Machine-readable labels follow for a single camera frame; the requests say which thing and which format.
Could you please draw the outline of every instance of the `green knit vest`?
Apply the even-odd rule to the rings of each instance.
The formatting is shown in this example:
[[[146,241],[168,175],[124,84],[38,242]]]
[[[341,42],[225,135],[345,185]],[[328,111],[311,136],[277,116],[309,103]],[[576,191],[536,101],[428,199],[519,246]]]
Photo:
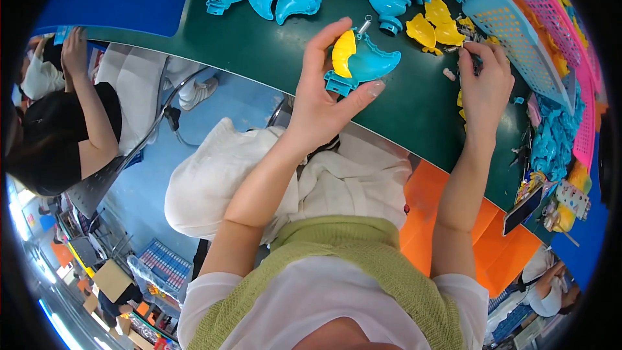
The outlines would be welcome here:
[[[432,350],[462,350],[455,302],[399,251],[399,232],[389,221],[371,217],[326,216],[285,225],[271,252],[224,300],[215,303],[198,325],[188,350],[216,350],[251,310],[270,280],[291,262],[331,255],[351,262],[373,277],[423,332]]]

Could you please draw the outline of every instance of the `blue floor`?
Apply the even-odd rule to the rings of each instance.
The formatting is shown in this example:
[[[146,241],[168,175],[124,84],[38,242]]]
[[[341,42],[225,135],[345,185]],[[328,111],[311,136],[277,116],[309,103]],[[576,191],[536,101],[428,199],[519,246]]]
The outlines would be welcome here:
[[[201,144],[210,130],[223,117],[229,117],[236,129],[263,128],[282,100],[282,94],[272,88],[234,74],[208,69],[200,81],[215,76],[219,80],[216,92],[190,112],[182,111],[179,132],[190,144]],[[177,98],[173,102],[179,108]],[[119,223],[132,235],[131,247],[143,249],[157,238],[184,259],[192,261],[198,239],[173,230],[164,217],[164,196],[168,179],[193,149],[180,144],[162,121],[154,144],[144,149],[143,162],[124,170],[104,198],[101,207],[106,222]]]

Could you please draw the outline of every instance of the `pink plastic basket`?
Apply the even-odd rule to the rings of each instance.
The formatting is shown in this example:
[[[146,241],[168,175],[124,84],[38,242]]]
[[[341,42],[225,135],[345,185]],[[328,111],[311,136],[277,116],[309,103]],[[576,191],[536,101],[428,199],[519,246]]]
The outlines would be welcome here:
[[[574,67],[585,103],[583,121],[575,139],[573,154],[588,169],[592,166],[595,137],[594,92],[600,89],[600,68],[592,45],[586,50],[574,24],[557,0],[524,0],[546,27],[568,64]]]

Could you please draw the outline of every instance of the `fingernail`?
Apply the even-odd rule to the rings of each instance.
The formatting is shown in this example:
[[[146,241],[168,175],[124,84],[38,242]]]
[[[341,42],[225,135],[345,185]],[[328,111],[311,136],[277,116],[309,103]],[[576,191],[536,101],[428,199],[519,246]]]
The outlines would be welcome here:
[[[382,81],[375,81],[373,82],[372,86],[369,87],[367,92],[369,93],[370,97],[376,98],[384,90],[385,90],[385,83]]]

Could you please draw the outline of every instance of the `green workbench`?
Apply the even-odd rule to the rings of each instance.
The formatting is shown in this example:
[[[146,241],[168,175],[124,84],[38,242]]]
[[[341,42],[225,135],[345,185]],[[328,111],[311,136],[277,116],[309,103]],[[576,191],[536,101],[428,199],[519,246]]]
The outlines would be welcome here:
[[[180,56],[252,80],[294,95],[307,41],[327,24],[349,16],[354,26],[365,15],[374,16],[368,30],[371,41],[384,51],[399,50],[402,60],[385,76],[385,91],[354,121],[403,146],[423,159],[450,172],[465,141],[464,121],[459,116],[456,98],[460,89],[443,75],[443,68],[455,72],[457,53],[435,56],[423,53],[421,46],[405,32],[395,37],[378,29],[377,14],[368,0],[322,0],[315,15],[292,15],[278,26],[257,15],[248,1],[232,4],[224,15],[205,12],[207,0],[187,0],[179,30],[171,38],[113,28],[89,28],[95,40],[130,44]],[[445,0],[453,16],[460,12],[454,0]],[[413,4],[400,19],[405,22],[422,5]],[[525,99],[529,88],[513,69],[516,84],[510,100]],[[526,104],[509,104],[497,131],[486,198],[503,210],[509,210],[521,178],[522,166],[508,168],[520,147],[527,127]]]

